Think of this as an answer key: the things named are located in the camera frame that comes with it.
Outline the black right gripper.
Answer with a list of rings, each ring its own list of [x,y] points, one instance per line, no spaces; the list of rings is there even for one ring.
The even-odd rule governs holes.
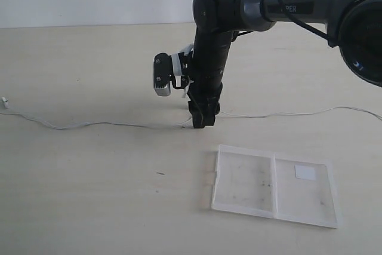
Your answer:
[[[216,116],[220,113],[220,96],[223,89],[223,70],[199,74],[193,78],[187,95],[189,112],[192,116],[192,125],[195,129],[213,126]]]

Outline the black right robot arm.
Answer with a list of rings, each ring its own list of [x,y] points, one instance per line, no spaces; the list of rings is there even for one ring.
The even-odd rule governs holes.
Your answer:
[[[188,96],[194,128],[214,125],[231,43],[278,22],[292,22],[338,47],[356,76],[381,85],[381,0],[193,0],[193,18]]]

